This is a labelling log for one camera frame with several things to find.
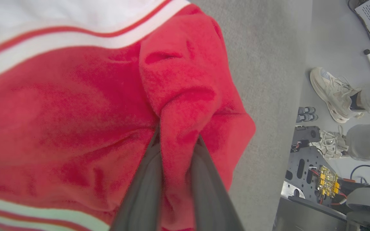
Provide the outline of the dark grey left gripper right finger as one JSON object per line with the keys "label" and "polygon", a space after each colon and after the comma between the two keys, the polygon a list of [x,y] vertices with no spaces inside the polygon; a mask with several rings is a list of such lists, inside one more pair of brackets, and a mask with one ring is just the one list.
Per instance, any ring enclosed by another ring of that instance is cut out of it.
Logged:
{"label": "dark grey left gripper right finger", "polygon": [[196,231],[244,231],[244,227],[200,135],[191,158]]}

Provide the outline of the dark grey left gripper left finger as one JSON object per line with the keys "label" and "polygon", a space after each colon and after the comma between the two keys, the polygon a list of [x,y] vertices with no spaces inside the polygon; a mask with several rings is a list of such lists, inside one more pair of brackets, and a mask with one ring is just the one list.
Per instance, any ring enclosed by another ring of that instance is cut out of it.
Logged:
{"label": "dark grey left gripper left finger", "polygon": [[158,126],[109,230],[159,231],[162,189],[163,167]]}

